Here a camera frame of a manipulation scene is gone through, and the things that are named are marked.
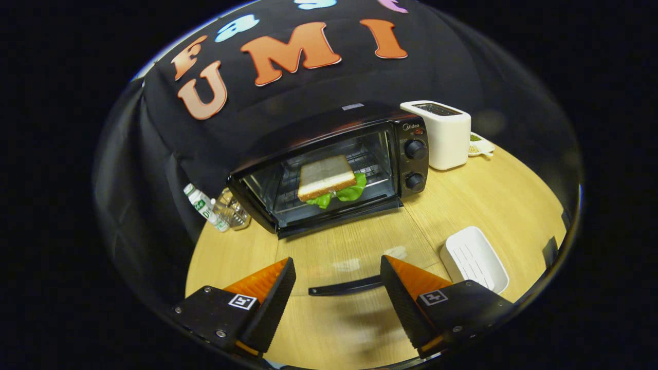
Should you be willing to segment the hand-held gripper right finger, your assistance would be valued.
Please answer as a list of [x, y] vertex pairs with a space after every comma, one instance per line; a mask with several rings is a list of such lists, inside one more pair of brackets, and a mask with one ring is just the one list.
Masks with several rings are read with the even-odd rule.
[[380, 276], [420, 358], [464, 347], [505, 321], [515, 307], [476, 281], [452, 283], [389, 255], [381, 257]]

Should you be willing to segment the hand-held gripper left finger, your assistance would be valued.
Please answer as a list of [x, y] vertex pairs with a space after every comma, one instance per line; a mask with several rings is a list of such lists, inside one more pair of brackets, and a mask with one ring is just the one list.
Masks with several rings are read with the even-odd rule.
[[296, 281], [286, 257], [224, 288], [206, 285], [172, 307], [172, 320], [202, 341], [238, 356], [267, 352]]

